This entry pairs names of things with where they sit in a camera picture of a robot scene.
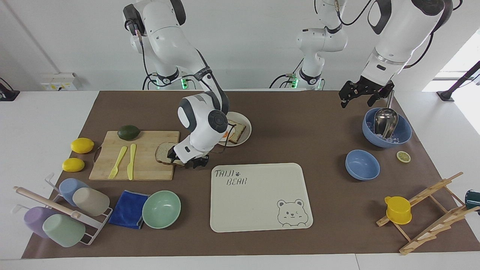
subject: bread slice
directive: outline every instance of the bread slice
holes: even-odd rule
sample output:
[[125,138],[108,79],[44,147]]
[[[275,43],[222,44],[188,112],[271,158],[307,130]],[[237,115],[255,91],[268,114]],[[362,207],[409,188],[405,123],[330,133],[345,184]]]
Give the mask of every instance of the bread slice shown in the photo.
[[183,162],[180,160],[175,160],[172,163],[172,159],[167,158],[168,151],[177,145],[178,143],[163,143],[160,144],[155,151],[155,159],[158,163],[162,163],[165,165],[178,165],[178,166],[185,166]]
[[[240,123],[237,123],[237,122],[232,121],[232,120],[229,120],[228,123],[230,125],[236,125],[235,126],[235,131],[233,132],[232,135],[229,136],[228,141],[233,143],[233,144],[237,144],[237,143],[239,143],[240,137],[243,134],[243,132],[245,131],[245,129],[247,128],[247,126],[245,126],[243,124],[240,124]],[[230,125],[228,125],[227,131],[229,131],[230,128],[232,128]]]

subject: bear drawing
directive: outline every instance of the bear drawing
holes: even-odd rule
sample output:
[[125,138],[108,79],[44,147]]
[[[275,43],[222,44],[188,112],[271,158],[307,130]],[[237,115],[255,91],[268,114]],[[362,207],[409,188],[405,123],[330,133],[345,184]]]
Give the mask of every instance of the bear drawing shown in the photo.
[[282,224],[282,227],[307,226],[308,215],[303,209],[302,200],[296,199],[295,202],[279,200],[276,205],[278,206],[278,222]]

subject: brown table mat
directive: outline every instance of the brown table mat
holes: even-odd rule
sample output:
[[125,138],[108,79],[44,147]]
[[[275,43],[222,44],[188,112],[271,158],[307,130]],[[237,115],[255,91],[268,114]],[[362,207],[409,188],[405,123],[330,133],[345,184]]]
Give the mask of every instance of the brown table mat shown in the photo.
[[[133,124],[142,130],[187,130],[177,118],[177,106],[191,92],[100,92],[80,137],[98,144],[108,130]],[[385,215],[385,196],[410,198],[441,178],[416,134],[399,147],[381,149],[362,134],[361,122],[367,97],[340,107],[336,91],[228,92],[231,111],[241,112],[252,122],[252,136],[241,146],[223,154],[210,155],[206,168],[176,168],[172,181],[89,181],[93,154],[82,172],[63,172],[61,180],[75,177],[111,199],[111,207],[123,190],[152,194],[171,190],[178,194],[182,211],[169,228],[141,230],[107,224],[91,246],[77,244],[63,248],[35,234],[23,258],[126,257],[126,256],[215,256],[286,255],[335,253],[397,253],[407,243],[391,224],[381,228],[375,222]],[[375,104],[381,107],[384,103]],[[398,104],[394,109],[404,115]],[[345,170],[345,157],[354,149],[372,153],[381,166],[380,175],[360,182]],[[399,162],[403,150],[412,162]],[[210,172],[216,165],[296,162],[303,168],[314,223],[305,230],[215,233],[210,229]],[[443,191],[435,197],[453,208],[453,199]],[[442,216],[431,201],[413,209],[413,221],[403,226],[415,237]],[[478,251],[480,244],[465,220],[452,225],[415,252]]]

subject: green cup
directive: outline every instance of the green cup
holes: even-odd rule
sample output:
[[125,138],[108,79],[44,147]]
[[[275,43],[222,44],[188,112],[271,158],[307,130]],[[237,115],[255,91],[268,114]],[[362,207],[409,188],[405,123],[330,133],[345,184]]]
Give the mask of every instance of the green cup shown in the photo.
[[80,242],[85,234],[85,225],[65,215],[55,214],[43,223],[43,231],[62,247],[71,247]]

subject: green bowl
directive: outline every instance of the green bowl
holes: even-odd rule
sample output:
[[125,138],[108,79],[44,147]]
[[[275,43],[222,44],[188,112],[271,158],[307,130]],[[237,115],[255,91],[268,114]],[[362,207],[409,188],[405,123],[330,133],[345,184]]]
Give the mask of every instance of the green bowl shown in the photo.
[[180,215],[181,203],[177,194],[162,190],[152,194],[144,204],[144,222],[154,229],[164,229],[172,225]]

